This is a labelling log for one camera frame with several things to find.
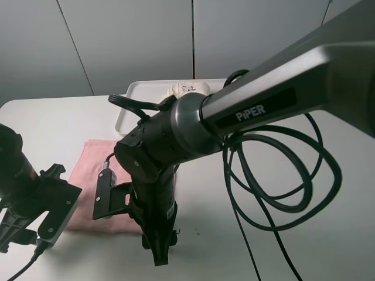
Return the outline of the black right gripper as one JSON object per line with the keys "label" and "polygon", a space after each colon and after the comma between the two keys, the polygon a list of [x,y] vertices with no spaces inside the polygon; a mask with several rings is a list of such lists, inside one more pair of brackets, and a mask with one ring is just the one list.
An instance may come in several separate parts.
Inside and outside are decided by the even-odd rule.
{"label": "black right gripper", "polygon": [[134,220],[143,231],[155,266],[168,264],[168,251],[173,242],[177,212],[175,173],[176,167],[171,166],[163,169],[153,183],[132,178]]}

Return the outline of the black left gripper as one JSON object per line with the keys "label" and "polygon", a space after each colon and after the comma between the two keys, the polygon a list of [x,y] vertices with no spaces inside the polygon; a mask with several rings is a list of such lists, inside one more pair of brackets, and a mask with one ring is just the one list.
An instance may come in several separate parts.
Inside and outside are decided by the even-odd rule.
{"label": "black left gripper", "polygon": [[1,221],[1,251],[8,251],[9,244],[39,245],[38,228],[48,214],[42,212],[37,205],[37,192],[42,186],[43,179],[59,179],[66,170],[63,165],[53,164],[48,170],[42,170],[40,176],[32,182],[34,185],[29,190],[13,191],[5,201],[6,212]]}

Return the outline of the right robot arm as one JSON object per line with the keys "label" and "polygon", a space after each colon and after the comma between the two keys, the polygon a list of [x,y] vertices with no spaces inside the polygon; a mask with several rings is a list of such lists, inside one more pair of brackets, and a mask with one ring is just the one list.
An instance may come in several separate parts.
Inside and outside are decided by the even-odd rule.
{"label": "right robot arm", "polygon": [[360,1],[214,94],[108,100],[139,116],[114,155],[131,176],[130,212],[145,246],[155,265],[166,265],[175,166],[261,141],[258,131],[273,131],[275,121],[317,109],[374,135],[374,2]]}

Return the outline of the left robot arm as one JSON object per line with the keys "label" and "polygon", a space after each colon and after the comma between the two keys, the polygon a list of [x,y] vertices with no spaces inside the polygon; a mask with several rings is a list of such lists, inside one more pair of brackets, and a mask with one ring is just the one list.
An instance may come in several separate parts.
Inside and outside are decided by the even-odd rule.
{"label": "left robot arm", "polygon": [[53,246],[75,212],[81,189],[60,178],[66,170],[53,164],[36,173],[22,152],[23,140],[1,125],[1,252],[10,243]]}

